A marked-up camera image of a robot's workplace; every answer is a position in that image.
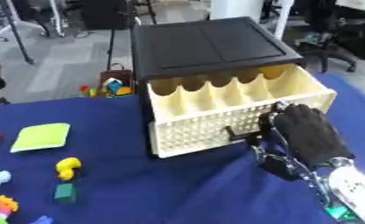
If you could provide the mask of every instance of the open drawer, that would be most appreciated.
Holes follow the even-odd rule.
[[[160,158],[232,144],[235,133],[258,131],[258,117],[279,101],[327,112],[336,93],[293,64],[150,80],[151,148]]]

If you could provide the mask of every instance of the black glove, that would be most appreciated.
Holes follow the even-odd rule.
[[[275,116],[274,125],[288,143],[291,154],[311,169],[331,158],[354,158],[337,130],[318,109],[288,106]]]

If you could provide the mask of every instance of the black cabinet top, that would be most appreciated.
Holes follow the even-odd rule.
[[[138,81],[303,63],[299,54],[248,17],[138,26],[132,45]]]

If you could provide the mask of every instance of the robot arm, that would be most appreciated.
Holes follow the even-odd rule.
[[[338,221],[365,223],[365,176],[354,167],[354,155],[319,110],[278,103],[261,115],[259,126],[258,133],[245,138],[260,167],[282,179],[306,181]]]

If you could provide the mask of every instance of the green toy block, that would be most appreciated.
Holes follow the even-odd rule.
[[[76,201],[76,190],[73,184],[60,184],[54,194],[54,199],[61,204],[70,204]]]

